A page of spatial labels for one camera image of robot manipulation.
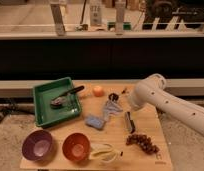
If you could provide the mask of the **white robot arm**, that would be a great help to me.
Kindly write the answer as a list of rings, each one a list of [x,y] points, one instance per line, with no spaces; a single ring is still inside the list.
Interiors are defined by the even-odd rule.
[[[167,93],[166,85],[167,81],[161,74],[152,74],[135,84],[127,95],[127,102],[134,111],[149,103],[204,137],[204,107]]]

